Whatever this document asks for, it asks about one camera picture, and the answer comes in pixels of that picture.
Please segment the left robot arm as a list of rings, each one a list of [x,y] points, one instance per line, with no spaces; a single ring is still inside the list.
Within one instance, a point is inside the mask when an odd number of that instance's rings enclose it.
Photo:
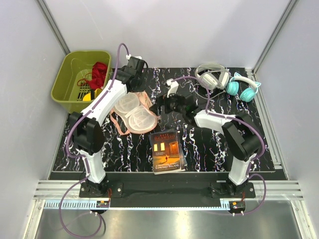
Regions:
[[[89,196],[106,197],[111,194],[102,163],[101,149],[105,137],[101,125],[120,98],[135,92],[142,84],[142,72],[147,63],[141,57],[128,55],[127,59],[127,65],[114,71],[113,78],[88,107],[69,116],[72,128],[67,143],[73,142],[84,162],[86,174],[80,184],[84,190],[82,193]]]

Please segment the pink patterned mesh laundry bag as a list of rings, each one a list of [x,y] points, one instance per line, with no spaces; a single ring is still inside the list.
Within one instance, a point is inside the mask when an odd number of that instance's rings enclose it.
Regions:
[[[113,122],[120,135],[150,132],[157,126],[159,120],[159,117],[150,111],[151,106],[152,102],[145,91],[127,93],[120,98],[111,109],[110,120]],[[113,117],[113,114],[116,114],[122,119],[126,131],[121,129],[118,121]]]

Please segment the yellow bra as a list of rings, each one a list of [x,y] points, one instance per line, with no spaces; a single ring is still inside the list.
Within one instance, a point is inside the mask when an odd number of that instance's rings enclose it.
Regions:
[[[89,93],[87,93],[83,98],[82,101],[84,102],[88,102],[88,101],[92,101],[94,99],[96,99],[100,93],[102,92],[101,88],[97,88],[97,89],[91,89]]]

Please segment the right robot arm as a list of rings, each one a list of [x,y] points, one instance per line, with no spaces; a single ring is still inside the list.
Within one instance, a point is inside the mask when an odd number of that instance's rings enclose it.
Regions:
[[[224,135],[228,148],[233,155],[232,165],[226,182],[221,186],[220,194],[238,197],[244,192],[249,180],[249,170],[256,158],[265,152],[265,143],[249,115],[225,115],[200,109],[193,96],[165,94],[157,97],[150,111],[159,116],[177,112],[186,123],[199,128],[207,128]]]

